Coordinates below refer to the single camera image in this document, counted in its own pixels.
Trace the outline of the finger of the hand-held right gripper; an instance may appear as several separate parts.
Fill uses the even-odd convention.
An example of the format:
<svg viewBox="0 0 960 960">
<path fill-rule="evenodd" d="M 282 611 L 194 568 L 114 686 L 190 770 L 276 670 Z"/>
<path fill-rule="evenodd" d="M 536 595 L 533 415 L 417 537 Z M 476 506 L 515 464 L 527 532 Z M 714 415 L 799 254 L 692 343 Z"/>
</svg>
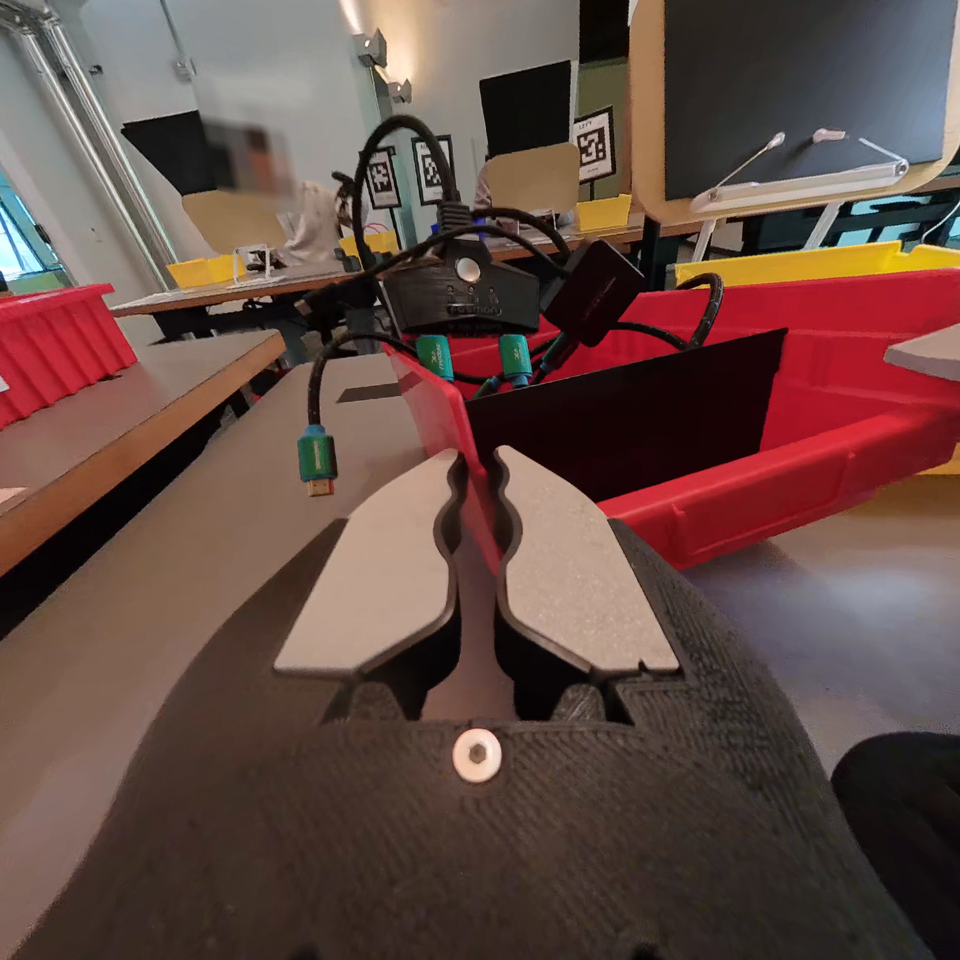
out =
<svg viewBox="0 0 960 960">
<path fill-rule="evenodd" d="M 928 333 L 890 345 L 884 362 L 930 378 L 959 383 L 960 326 Z"/>
</svg>

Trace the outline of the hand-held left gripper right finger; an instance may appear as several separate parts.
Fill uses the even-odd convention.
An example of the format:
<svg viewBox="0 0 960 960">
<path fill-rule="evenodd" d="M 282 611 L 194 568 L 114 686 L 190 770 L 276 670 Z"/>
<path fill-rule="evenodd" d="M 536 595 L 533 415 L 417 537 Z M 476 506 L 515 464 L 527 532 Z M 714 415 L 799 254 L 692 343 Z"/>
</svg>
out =
<svg viewBox="0 0 960 960">
<path fill-rule="evenodd" d="M 571 688 L 597 691 L 601 716 L 624 681 L 681 678 L 681 660 L 611 521 L 594 500 L 501 445 L 496 531 L 502 557 L 494 649 L 517 716 L 551 716 Z"/>
</svg>

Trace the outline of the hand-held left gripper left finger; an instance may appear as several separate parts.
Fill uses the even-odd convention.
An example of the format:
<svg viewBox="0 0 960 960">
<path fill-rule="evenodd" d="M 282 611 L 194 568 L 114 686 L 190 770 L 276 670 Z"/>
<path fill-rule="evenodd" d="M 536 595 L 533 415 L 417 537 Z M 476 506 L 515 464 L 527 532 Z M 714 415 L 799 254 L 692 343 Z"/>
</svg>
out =
<svg viewBox="0 0 960 960">
<path fill-rule="evenodd" d="M 462 454 L 440 450 L 379 488 L 345 522 L 275 673 L 387 687 L 405 716 L 461 653 L 454 556 L 462 539 Z"/>
</svg>

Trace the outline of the yellow plastic bin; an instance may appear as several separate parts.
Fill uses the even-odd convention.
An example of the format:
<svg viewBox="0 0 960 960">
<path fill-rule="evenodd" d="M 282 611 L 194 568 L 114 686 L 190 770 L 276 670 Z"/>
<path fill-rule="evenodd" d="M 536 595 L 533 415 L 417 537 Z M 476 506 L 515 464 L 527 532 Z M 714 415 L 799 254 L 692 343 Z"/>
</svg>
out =
<svg viewBox="0 0 960 960">
<path fill-rule="evenodd" d="M 632 201 L 631 194 L 579 201 L 575 213 L 578 231 L 590 234 L 626 227 L 631 215 Z"/>
<path fill-rule="evenodd" d="M 911 250 L 905 241 L 858 243 L 783 253 L 754 254 L 711 262 L 678 263 L 675 288 L 712 272 L 729 286 L 771 285 L 921 273 L 958 273 L 957 249 L 919 243 Z"/>
</svg>

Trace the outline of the red plastic bin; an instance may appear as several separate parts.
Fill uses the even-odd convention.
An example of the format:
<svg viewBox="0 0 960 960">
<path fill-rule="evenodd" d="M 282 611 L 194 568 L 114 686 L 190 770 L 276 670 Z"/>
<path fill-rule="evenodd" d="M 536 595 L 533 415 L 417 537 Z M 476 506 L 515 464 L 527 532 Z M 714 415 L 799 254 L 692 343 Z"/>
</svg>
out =
<svg viewBox="0 0 960 960">
<path fill-rule="evenodd" d="M 596 503 L 678 570 L 784 534 L 949 461 L 958 384 L 884 362 L 886 350 L 958 324 L 958 272 L 727 286 L 704 346 L 786 329 L 761 446 L 750 457 Z M 614 330 L 548 381 L 678 353 Z M 390 364 L 428 455 L 462 452 L 463 524 L 488 566 L 501 556 L 496 496 L 468 395 L 406 357 Z"/>
</svg>

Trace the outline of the black adapter hub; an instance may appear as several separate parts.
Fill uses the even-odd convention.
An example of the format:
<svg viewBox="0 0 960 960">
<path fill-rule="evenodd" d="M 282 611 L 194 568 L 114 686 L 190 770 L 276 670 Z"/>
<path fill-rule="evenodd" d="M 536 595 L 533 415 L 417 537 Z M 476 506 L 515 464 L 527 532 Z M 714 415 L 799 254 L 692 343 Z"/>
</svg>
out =
<svg viewBox="0 0 960 960">
<path fill-rule="evenodd" d="M 597 347 L 634 300 L 647 290 L 635 262 L 605 239 L 578 246 L 567 273 L 545 290 L 541 316 L 574 342 Z"/>
</svg>

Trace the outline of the white board stand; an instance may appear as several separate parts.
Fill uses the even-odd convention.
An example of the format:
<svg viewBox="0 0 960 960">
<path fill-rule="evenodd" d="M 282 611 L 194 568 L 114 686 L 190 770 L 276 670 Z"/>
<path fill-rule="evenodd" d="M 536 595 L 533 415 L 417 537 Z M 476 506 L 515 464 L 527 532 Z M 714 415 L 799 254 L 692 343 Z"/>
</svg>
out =
<svg viewBox="0 0 960 960">
<path fill-rule="evenodd" d="M 820 127 L 811 134 L 810 144 L 842 142 L 846 139 L 849 139 L 849 135 L 845 130 Z M 886 150 L 866 138 L 859 137 L 857 143 L 882 155 L 884 162 L 857 166 L 832 174 L 792 177 L 766 182 L 732 183 L 736 175 L 760 158 L 783 146 L 785 142 L 786 133 L 780 131 L 753 156 L 718 183 L 692 198 L 690 212 L 717 214 L 734 209 L 763 208 L 767 210 L 778 204 L 790 204 L 798 207 L 799 202 L 804 200 L 822 200 L 834 194 L 844 194 L 846 196 L 847 194 L 860 194 L 864 191 L 870 192 L 893 187 L 899 184 L 910 171 L 910 163 L 905 157 L 891 150 Z M 825 206 L 802 248 L 804 252 L 814 251 L 821 247 L 838 216 L 842 202 L 842 199 L 834 199 Z M 716 217 L 703 220 L 691 262 L 701 262 L 705 259 L 716 225 Z"/>
</svg>

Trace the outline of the wood-framed black board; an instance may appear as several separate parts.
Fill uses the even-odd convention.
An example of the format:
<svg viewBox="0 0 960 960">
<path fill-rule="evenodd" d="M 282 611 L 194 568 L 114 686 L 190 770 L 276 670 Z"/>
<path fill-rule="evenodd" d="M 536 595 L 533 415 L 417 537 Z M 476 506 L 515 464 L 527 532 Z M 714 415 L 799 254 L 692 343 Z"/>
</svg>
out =
<svg viewBox="0 0 960 960">
<path fill-rule="evenodd" d="M 958 153 L 958 2 L 632 2 L 630 177 L 663 227 L 913 193 Z M 848 139 L 811 145 L 820 128 Z M 766 183 L 910 163 L 895 186 L 764 209 L 690 202 L 774 136 L 732 179 Z"/>
<path fill-rule="evenodd" d="M 564 59 L 479 81 L 486 156 L 478 208 L 571 217 L 579 191 L 573 80 L 573 61 Z"/>
</svg>

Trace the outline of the black-framed marker sign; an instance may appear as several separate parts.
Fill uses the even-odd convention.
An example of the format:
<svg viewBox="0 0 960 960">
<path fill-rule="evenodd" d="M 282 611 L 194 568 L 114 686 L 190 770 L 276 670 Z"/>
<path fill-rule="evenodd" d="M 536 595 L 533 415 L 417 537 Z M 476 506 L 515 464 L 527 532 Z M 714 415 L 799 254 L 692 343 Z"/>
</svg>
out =
<svg viewBox="0 0 960 960">
<path fill-rule="evenodd" d="M 392 148 L 376 150 L 370 156 L 365 179 L 374 210 L 395 210 L 402 206 Z"/>
<path fill-rule="evenodd" d="M 615 111 L 611 104 L 575 117 L 571 142 L 579 155 L 580 185 L 591 185 L 617 174 Z"/>
<path fill-rule="evenodd" d="M 453 140 L 449 134 L 438 134 L 438 143 L 445 157 L 451 177 L 455 178 Z M 419 203 L 422 207 L 435 207 L 444 198 L 444 186 L 439 165 L 426 139 L 414 136 L 411 139 L 414 158 L 414 175 Z"/>
</svg>

